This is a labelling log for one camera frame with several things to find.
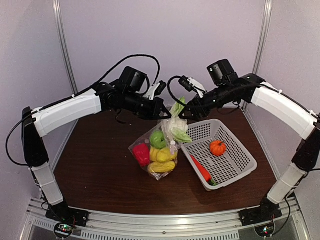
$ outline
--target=perforated basket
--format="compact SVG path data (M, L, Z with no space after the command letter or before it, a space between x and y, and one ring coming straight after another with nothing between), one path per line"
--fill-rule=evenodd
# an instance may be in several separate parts
M184 143L181 149L207 191L226 187L257 168L254 157L221 121L205 120L190 124L188 127L187 133L192 138L192 142ZM222 156L214 156L210 152L210 143L214 140L225 143L226 151ZM206 182L190 155L208 170L217 183L216 186Z

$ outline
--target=red bell pepper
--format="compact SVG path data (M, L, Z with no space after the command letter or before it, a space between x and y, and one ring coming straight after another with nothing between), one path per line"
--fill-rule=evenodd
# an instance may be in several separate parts
M150 163L149 148L145 143L134 146L132 153L141 167L145 167Z

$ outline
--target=pumpkin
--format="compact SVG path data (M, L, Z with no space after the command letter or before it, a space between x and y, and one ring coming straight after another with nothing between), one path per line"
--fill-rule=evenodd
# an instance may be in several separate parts
M215 140L210 143L210 152L215 156L221 156L226 151L226 145L223 141Z

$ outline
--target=clear plastic bag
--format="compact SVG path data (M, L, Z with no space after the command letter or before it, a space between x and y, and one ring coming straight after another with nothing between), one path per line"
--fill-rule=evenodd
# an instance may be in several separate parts
M179 143L190 142L187 135L187 120L178 115L183 106L173 105L170 110L172 117L159 122L157 126L139 137L129 150L140 167L156 180L160 180L171 173L178 164Z

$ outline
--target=dark wood surface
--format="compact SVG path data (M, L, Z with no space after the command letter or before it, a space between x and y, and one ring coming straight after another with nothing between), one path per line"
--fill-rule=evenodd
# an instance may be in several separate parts
M128 150L156 121L130 112L104 112L80 119L55 170L57 182L72 207L123 214L176 215L211 213L256 206L276 182L266 156L243 113L209 118L221 120L257 161L245 178L207 192L182 151L178 165L156 181L143 171Z

